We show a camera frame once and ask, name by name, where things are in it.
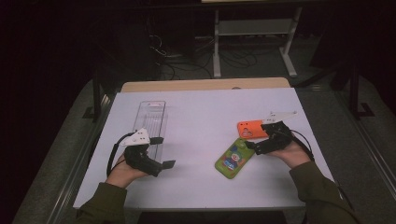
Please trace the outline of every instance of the orange object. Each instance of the orange object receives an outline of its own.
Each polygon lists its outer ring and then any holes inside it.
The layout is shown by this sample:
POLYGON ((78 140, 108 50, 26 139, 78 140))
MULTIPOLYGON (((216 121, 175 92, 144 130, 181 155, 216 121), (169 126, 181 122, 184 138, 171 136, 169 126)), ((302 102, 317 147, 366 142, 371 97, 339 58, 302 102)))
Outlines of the orange object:
POLYGON ((241 138, 268 137, 268 134, 262 130, 262 119, 240 121, 237 124, 237 128, 241 138))

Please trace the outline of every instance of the dark background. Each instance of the dark background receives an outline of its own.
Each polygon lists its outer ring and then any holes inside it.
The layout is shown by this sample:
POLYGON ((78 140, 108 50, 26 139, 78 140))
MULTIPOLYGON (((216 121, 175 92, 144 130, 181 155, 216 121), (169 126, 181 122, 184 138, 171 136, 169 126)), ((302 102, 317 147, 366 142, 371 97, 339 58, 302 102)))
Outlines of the dark background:
MULTIPOLYGON (((103 16, 81 10, 81 5, 89 6, 90 1, 0 3, 1 210, 7 214, 2 223, 12 221, 69 108, 94 74, 109 94, 124 81, 158 79, 158 68, 153 65, 158 58, 147 48, 146 14, 103 16), (126 41, 131 36, 132 43, 126 41), (138 57, 128 54, 131 50, 140 52, 138 57)), ((193 37, 213 30, 211 15, 208 11, 178 16, 159 11, 150 15, 157 21, 151 28, 164 36, 165 44, 193 57, 193 37)), ((375 84, 396 114, 393 2, 306 7, 298 33, 324 35, 314 66, 329 67, 351 53, 348 64, 355 64, 360 75, 375 84)), ((338 86, 343 86, 348 74, 340 74, 338 86)))

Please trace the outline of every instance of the floor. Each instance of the floor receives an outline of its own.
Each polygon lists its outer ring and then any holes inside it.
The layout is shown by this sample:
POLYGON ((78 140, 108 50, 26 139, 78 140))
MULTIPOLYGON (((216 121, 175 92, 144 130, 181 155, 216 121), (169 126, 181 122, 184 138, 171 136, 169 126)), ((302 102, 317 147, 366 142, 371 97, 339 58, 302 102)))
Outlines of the floor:
MULTIPOLYGON (((210 46, 211 39, 206 40, 210 46)), ((221 78, 286 77, 298 84, 322 71, 309 66, 319 37, 297 36, 290 57, 297 70, 291 78, 277 50, 281 36, 246 36, 224 39, 220 48, 221 78)), ((173 52, 161 68, 162 79, 211 78, 212 55, 205 44, 196 62, 173 52)), ((332 175, 345 191, 359 217, 366 224, 389 224, 396 220, 396 118, 383 104, 375 87, 360 79, 359 102, 367 103, 373 117, 355 119, 347 108, 348 85, 333 91, 330 74, 306 88, 296 89, 332 175)), ((100 135, 111 107, 111 98, 102 102, 102 116, 92 122, 87 108, 93 106, 92 82, 82 89, 49 154, 29 189, 14 223, 73 223, 72 208, 92 146, 100 135)), ((301 223, 304 210, 284 211, 289 224, 301 223)), ((136 223, 138 213, 127 213, 128 223, 136 223)))

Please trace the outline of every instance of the table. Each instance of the table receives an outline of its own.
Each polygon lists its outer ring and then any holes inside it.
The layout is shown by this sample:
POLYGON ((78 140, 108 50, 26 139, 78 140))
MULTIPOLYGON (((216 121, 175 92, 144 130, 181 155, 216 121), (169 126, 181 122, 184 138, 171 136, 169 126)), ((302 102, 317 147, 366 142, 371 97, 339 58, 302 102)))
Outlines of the table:
MULTIPOLYGON (((131 92, 134 83, 125 84, 123 92, 115 97, 74 207, 79 208, 87 202, 98 183, 106 179, 111 149, 134 127, 139 103, 159 100, 166 102, 168 115, 162 161, 176 160, 176 164, 173 169, 162 171, 158 177, 148 176, 133 182, 128 187, 125 208, 213 211, 278 210, 304 206, 297 198, 289 168, 277 158, 254 155, 232 180, 214 167, 216 160, 238 137, 238 121, 264 119, 271 111, 297 111, 299 115, 285 120, 285 124, 308 139, 319 169, 332 179, 295 89, 285 87, 287 82, 279 78, 247 78, 245 81, 253 83, 253 88, 243 86, 244 89, 230 90, 238 79, 188 81, 191 85, 189 91, 131 92), (220 85, 222 80, 225 80, 224 86, 220 85), (272 83, 269 87, 274 87, 278 80, 281 88, 254 86, 258 82, 265 83, 265 80, 272 83), (203 83, 208 88, 198 91, 203 83), (216 85, 208 83, 217 83, 218 90, 215 90, 216 85)), ((156 83, 146 82, 153 86, 156 83)), ((169 81, 169 85, 179 87, 186 84, 186 81, 169 81)), ((116 158, 122 151, 119 148, 116 158)))

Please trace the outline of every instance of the person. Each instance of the person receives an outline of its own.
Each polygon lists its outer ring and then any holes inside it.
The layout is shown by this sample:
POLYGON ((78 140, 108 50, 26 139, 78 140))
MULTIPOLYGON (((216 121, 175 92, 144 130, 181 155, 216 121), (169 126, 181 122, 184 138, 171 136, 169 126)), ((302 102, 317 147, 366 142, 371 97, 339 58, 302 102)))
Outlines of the person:
MULTIPOLYGON (((304 150, 291 142, 282 150, 266 155, 280 158, 290 168, 298 197, 305 202, 306 217, 314 223, 361 223, 339 189, 326 178, 304 150)), ((77 223, 125 223, 124 202, 128 187, 147 174, 126 164, 123 155, 107 180, 99 186, 90 200, 78 209, 77 223)))

